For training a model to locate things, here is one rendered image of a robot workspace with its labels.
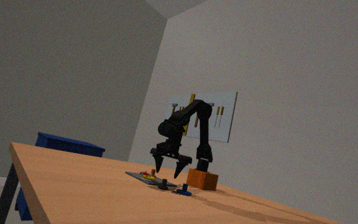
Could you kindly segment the blue gear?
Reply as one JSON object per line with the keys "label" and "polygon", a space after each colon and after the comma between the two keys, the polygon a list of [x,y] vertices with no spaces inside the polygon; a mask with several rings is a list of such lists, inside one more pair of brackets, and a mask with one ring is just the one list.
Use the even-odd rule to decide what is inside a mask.
{"label": "blue gear", "polygon": [[188,184],[183,184],[183,188],[181,189],[177,189],[177,193],[182,194],[182,195],[187,195],[187,196],[191,196],[191,192],[187,191],[188,188]]}

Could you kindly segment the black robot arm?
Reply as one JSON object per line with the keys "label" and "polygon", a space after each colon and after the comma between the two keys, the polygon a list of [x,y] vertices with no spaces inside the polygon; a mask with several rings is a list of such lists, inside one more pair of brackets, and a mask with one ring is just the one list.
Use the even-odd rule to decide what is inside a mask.
{"label": "black robot arm", "polygon": [[[200,119],[200,145],[197,147],[196,159],[199,160],[195,170],[201,172],[208,172],[209,163],[213,161],[211,146],[208,143],[208,120],[212,110],[211,105],[203,100],[193,100],[186,108],[174,112],[169,119],[165,119],[158,126],[160,135],[181,141],[182,135],[185,133],[183,126],[189,123],[190,117],[196,112],[197,117]],[[161,155],[174,154],[175,142],[170,143],[169,139],[166,139],[165,142],[157,144],[156,152],[161,153]]]}

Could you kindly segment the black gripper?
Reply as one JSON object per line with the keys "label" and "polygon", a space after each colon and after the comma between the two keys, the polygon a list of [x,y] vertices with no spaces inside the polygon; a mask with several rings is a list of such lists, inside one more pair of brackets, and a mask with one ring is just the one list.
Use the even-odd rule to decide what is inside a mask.
{"label": "black gripper", "polygon": [[175,142],[175,152],[174,152],[174,154],[170,153],[170,155],[168,155],[168,153],[167,153],[165,155],[161,155],[161,153],[156,152],[156,148],[152,148],[150,150],[150,154],[153,154],[152,156],[155,159],[156,173],[159,172],[160,167],[162,165],[163,158],[164,158],[162,156],[170,157],[170,158],[173,158],[173,159],[178,159],[179,162],[177,162],[177,168],[176,168],[175,175],[174,175],[174,178],[176,179],[176,177],[185,168],[185,166],[188,166],[188,164],[192,163],[192,158],[188,157],[188,156],[179,155],[180,153],[178,153],[178,151],[179,151],[179,148],[181,146],[181,141],[169,138],[169,142],[172,143],[172,141]]}

